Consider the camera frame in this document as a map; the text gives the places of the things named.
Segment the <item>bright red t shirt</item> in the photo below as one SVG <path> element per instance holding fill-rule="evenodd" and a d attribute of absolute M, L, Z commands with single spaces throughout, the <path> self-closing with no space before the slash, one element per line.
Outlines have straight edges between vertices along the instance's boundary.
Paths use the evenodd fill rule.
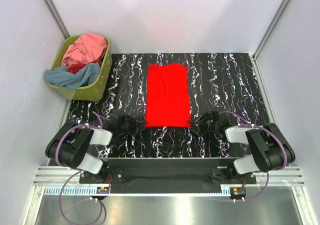
<path fill-rule="evenodd" d="M 147 70 L 146 127 L 189 128 L 188 68 L 150 64 Z"/>

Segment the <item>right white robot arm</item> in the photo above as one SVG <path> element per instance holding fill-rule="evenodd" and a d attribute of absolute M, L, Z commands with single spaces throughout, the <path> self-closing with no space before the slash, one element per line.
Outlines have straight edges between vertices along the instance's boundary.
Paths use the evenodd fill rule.
<path fill-rule="evenodd" d="M 255 125 L 231 111 L 210 111 L 187 122 L 199 137 L 214 134 L 227 143 L 249 146 L 251 154 L 232 161 L 220 180 L 239 183 L 254 172 L 282 170 L 295 162 L 296 154 L 275 123 Z"/>

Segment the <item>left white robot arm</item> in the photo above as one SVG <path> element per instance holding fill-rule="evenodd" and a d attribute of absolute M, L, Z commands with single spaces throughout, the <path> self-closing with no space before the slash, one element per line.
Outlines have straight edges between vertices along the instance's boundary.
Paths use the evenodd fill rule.
<path fill-rule="evenodd" d="M 90 145 L 108 146 L 125 135 L 135 136 L 146 128 L 147 122 L 124 113 L 110 117 L 95 113 L 100 125 L 76 124 L 67 121 L 51 139 L 45 156 L 61 167 L 81 171 L 97 183 L 111 178 L 107 162 L 87 152 Z"/>

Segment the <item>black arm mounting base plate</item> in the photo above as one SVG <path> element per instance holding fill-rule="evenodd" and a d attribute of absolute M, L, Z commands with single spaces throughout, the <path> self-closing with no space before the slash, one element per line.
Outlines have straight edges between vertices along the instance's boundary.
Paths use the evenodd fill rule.
<path fill-rule="evenodd" d="M 85 172 L 81 184 L 123 184 L 143 181 L 201 181 L 212 184 L 255 185 L 251 173 L 237 175 L 231 168 L 235 158 L 108 158 L 99 175 Z"/>

